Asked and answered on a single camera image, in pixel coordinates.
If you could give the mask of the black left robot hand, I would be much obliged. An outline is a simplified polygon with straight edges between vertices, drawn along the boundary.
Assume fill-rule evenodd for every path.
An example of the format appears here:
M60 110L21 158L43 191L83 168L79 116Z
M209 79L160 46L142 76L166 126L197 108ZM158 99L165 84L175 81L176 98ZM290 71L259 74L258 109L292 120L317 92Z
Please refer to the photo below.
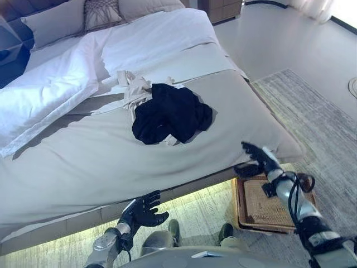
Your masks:
M130 228L155 227L161 225L169 217L169 212L159 213L161 192L155 190L131 201L120 217L120 223L126 223Z

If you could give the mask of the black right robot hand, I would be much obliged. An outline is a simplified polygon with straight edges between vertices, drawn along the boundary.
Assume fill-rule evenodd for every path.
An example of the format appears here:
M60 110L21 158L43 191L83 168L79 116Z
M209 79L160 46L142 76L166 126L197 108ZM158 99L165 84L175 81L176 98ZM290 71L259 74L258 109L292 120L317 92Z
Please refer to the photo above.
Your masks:
M249 142L241 142L245 153L250 157L251 161L240 163L234 166L234 171L240 178L251 178L260 174L273 174L277 172L280 176L283 169L280 167L275 156L266 150Z

